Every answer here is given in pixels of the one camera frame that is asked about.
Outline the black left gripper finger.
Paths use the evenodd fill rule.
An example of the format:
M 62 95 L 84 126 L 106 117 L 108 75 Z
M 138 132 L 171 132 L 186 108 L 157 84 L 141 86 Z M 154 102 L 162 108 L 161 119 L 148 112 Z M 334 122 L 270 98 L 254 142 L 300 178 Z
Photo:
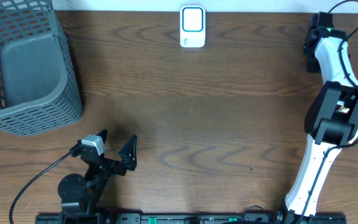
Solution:
M 97 134 L 97 137 L 98 137 L 98 141 L 102 144 L 105 144 L 106 143 L 106 140 L 107 140 L 107 136 L 108 136 L 108 130 L 107 129 L 103 129 L 102 131 L 100 131 L 98 134 Z
M 137 135 L 133 134 L 128 142 L 119 151 L 121 162 L 127 170 L 135 170 L 137 167 Z

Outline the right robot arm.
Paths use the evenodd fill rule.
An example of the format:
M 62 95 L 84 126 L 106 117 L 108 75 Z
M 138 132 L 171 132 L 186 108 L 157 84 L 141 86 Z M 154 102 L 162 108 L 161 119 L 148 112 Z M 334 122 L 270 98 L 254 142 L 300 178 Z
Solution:
M 306 150 L 277 223 L 345 223 L 342 216 L 317 216 L 316 205 L 339 153 L 358 142 L 358 80 L 347 53 L 348 35 L 335 29 L 329 12 L 313 14 L 303 46 L 307 70 L 321 73 L 323 87 L 304 122 Z

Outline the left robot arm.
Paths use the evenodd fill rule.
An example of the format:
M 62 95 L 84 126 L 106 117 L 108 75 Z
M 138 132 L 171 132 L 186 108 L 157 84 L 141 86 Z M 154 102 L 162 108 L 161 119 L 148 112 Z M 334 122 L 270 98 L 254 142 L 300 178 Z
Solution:
M 113 223 L 114 217 L 98 203 L 110 179 L 137 167 L 137 136 L 133 134 L 119 151 L 120 160 L 105 157 L 108 131 L 90 134 L 70 149 L 72 157 L 88 165 L 85 175 L 69 174 L 58 185 L 62 223 Z

